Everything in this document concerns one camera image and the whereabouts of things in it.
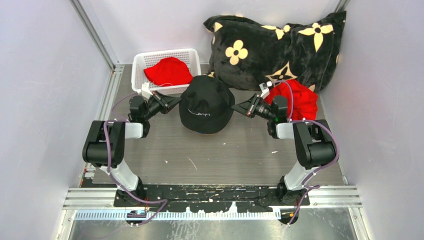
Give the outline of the bright red bucket hat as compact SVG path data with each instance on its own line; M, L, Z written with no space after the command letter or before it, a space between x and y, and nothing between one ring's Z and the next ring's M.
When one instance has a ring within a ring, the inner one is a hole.
M163 58L143 72L150 82L159 87L186 85L193 79L188 66L175 57Z

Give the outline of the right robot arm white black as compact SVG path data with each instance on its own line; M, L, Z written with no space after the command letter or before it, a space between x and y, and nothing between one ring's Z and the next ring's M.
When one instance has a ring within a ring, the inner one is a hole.
M290 120L289 101L281 95L265 102L259 94L231 107L234 111L253 118L267 120L268 134L274 139L293 140L297 161L276 188L276 198L283 205L291 205L306 191L306 184L317 170L337 157L337 147L325 120Z

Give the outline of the black hat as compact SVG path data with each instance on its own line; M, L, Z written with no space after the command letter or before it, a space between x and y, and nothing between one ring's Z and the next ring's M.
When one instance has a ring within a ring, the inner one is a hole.
M208 75L193 77L180 97L178 107L182 125L199 134L220 132L233 116L235 97L217 78Z

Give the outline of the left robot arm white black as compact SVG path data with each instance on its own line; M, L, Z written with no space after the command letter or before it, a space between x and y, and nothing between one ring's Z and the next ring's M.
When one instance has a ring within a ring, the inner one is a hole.
M149 120L156 114L168 114L181 97L153 91L148 98L132 94L126 120L94 120L91 123L83 149L82 159L105 172L116 184L120 199L138 207L146 203L144 184L125 162L125 145L129 139L146 138L150 132Z

